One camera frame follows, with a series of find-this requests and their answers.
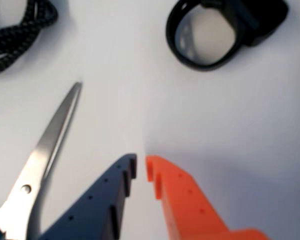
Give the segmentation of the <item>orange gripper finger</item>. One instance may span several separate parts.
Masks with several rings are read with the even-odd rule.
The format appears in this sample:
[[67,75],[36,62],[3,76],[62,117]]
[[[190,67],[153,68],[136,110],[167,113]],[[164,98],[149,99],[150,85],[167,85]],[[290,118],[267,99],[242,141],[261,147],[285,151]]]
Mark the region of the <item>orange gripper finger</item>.
[[253,228],[230,230],[191,174],[171,161],[146,156],[148,181],[160,200],[171,240],[266,240]]

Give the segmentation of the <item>blue-grey gripper finger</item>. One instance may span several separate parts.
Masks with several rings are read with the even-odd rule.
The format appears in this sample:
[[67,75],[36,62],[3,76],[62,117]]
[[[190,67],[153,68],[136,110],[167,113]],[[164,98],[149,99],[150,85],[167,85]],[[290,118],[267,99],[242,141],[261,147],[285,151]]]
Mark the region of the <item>blue-grey gripper finger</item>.
[[125,154],[41,236],[42,240],[118,240],[137,155]]

